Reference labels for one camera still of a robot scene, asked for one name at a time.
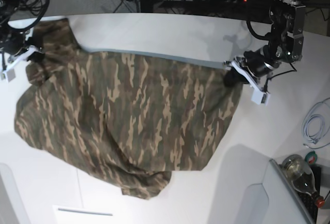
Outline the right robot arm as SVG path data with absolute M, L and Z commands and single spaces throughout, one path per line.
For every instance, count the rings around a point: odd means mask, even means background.
M 44 17 L 50 0 L 1 0 L 1 56 L 5 65 L 5 53 L 11 56 L 21 56 L 32 48 L 43 53 L 42 39 L 33 36 L 27 38 L 28 33 Z M 11 17 L 18 11 L 31 13 L 35 20 L 23 28 L 9 25 Z

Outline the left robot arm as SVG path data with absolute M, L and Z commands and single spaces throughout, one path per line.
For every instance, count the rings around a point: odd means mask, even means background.
M 282 63 L 292 65 L 301 60 L 306 13 L 304 1 L 308 0 L 271 0 L 271 30 L 265 35 L 259 35 L 253 29 L 252 7 L 250 4 L 246 6 L 248 31 L 254 38 L 266 41 L 267 44 L 256 51 L 245 51 L 241 57 L 227 64 L 230 70 L 224 76 L 226 87 L 231 88 L 239 83 L 248 84 L 249 77 L 257 83 L 262 77 L 271 81 L 275 78 L 273 71 Z

